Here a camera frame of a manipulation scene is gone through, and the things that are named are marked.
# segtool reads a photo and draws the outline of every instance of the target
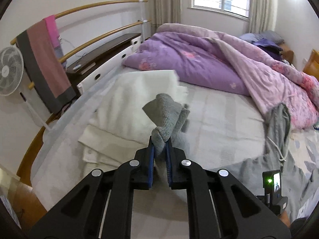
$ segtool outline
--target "white wall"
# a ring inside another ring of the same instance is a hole
[[[294,51],[293,64],[304,68],[312,49],[319,50],[319,19],[308,0],[278,0],[275,31]]]
[[[191,0],[181,0],[181,23],[221,31],[233,36],[248,32],[248,20],[218,12],[192,9]]]
[[[106,0],[13,0],[0,20],[0,49],[8,46],[14,37],[44,17],[100,1]],[[71,45],[63,41],[63,50],[69,52],[73,46],[77,47],[105,32],[134,23],[139,18],[138,3],[91,8],[62,17],[57,20],[61,37],[72,43]],[[140,27],[131,28],[101,42],[114,39],[124,33],[140,32],[140,30]],[[68,61],[68,64],[79,59],[84,52],[98,47],[101,42],[79,52],[78,56],[73,56]],[[48,110],[35,90],[27,90],[28,83],[28,77],[24,76],[21,89],[39,114],[47,119],[50,115]],[[9,97],[0,97],[0,164],[10,172],[16,173],[26,150],[39,129],[39,126],[32,121],[18,93]]]

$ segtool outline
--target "person's hand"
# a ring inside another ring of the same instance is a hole
[[[283,212],[283,214],[281,214],[279,216],[279,219],[286,225],[288,226],[288,228],[290,228],[290,220],[289,220],[289,217],[288,217],[288,214],[286,211]]]

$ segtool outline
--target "white fan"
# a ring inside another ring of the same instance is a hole
[[[20,50],[15,46],[6,47],[0,51],[0,95],[8,96],[19,86],[23,75],[23,57]],[[44,120],[28,103],[27,99],[20,92],[20,95],[28,108],[41,120],[41,123],[50,130]]]

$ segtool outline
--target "beige curtain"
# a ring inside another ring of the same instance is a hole
[[[249,32],[261,33],[274,30],[277,0],[250,0]]]
[[[164,23],[180,23],[180,0],[149,0],[149,13],[152,19],[152,34]]]

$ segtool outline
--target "metal bolt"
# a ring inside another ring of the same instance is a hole
[[[99,169],[95,169],[95,170],[92,171],[92,176],[94,176],[94,177],[98,177],[101,174],[102,174],[102,172]]]
[[[130,166],[138,166],[138,165],[139,165],[139,161],[138,160],[130,161]]]
[[[229,172],[227,170],[224,170],[224,169],[220,170],[218,173],[220,174],[220,176],[223,176],[223,177],[226,177],[229,174]]]
[[[181,164],[184,166],[190,166],[192,164],[192,162],[190,160],[183,160],[183,161],[181,161]]]

